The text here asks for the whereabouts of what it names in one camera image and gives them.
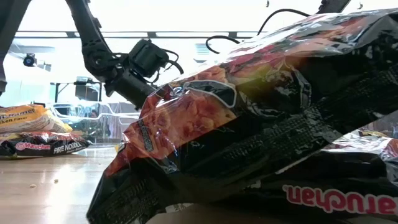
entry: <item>camera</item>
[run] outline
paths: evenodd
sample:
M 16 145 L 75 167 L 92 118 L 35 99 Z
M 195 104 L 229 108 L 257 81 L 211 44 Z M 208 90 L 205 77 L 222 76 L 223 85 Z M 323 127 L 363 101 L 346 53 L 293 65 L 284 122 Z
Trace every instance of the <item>camera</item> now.
M 35 54 L 33 53 L 28 53 L 26 54 L 26 57 L 24 58 L 24 65 L 26 67 L 34 67 L 37 65 L 37 59 L 35 58 Z

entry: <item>food image on bag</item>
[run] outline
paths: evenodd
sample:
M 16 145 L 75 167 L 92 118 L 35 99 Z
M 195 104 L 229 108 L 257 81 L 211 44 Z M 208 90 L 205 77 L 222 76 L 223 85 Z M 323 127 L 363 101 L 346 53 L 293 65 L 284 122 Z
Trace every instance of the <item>food image on bag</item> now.
M 222 200 L 398 110 L 397 16 L 310 16 L 164 85 L 124 132 L 89 222 Z
M 28 131 L 69 133 L 72 128 L 42 105 L 0 108 L 0 134 Z
M 72 133 L 0 134 L 0 157 L 60 156 L 87 148 L 91 142 Z
M 260 213 L 320 220 L 398 223 L 398 139 L 355 131 L 283 174 L 223 203 Z M 377 218 L 374 222 L 369 217 Z

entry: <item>robotic arm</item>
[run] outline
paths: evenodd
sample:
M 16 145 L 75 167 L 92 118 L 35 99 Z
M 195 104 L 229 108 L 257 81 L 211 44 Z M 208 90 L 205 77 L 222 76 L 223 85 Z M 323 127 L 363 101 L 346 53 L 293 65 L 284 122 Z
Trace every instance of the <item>robotic arm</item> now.
M 341 12 L 350 0 L 322 0 L 318 13 Z M 86 69 L 100 82 L 105 83 L 106 95 L 114 91 L 140 108 L 155 87 L 145 78 L 150 78 L 170 61 L 167 51 L 150 40 L 140 40 L 128 54 L 114 54 L 101 34 L 101 25 L 91 14 L 90 0 L 66 0 L 77 31 Z M 12 44 L 15 33 L 24 17 L 30 0 L 0 1 L 0 94 L 5 91 L 6 79 L 2 62 Z

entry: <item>fire noodles bag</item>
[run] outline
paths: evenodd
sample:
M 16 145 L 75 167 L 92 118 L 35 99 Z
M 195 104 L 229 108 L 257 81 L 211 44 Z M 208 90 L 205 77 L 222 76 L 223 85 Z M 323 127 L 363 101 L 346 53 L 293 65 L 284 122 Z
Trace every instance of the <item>fire noodles bag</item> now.
M 163 86 L 124 132 L 89 222 L 221 200 L 397 110 L 397 22 L 395 9 L 311 16 Z
M 356 131 L 223 203 L 262 213 L 289 211 L 296 220 L 374 217 L 398 223 L 397 161 L 398 139 Z
M 0 134 L 0 156 L 11 158 L 58 156 L 87 148 L 91 143 L 72 133 Z
M 69 133 L 72 128 L 64 124 L 42 105 L 0 108 L 0 134 L 24 131 Z

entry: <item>maruchan noodle bag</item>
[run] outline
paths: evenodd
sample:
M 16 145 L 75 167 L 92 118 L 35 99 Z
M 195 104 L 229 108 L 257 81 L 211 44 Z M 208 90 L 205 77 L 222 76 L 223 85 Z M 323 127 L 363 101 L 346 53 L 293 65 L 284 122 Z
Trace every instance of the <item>maruchan noodle bag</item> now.
M 72 133 L 0 134 L 0 156 L 10 158 L 59 156 L 87 148 L 91 142 Z
M 398 223 L 398 139 L 355 131 L 306 161 L 258 181 L 223 204 L 296 220 Z
M 0 134 L 24 131 L 69 133 L 72 128 L 64 124 L 42 105 L 0 108 Z
M 398 10 L 321 14 L 257 36 L 151 94 L 90 223 L 222 200 L 398 109 Z

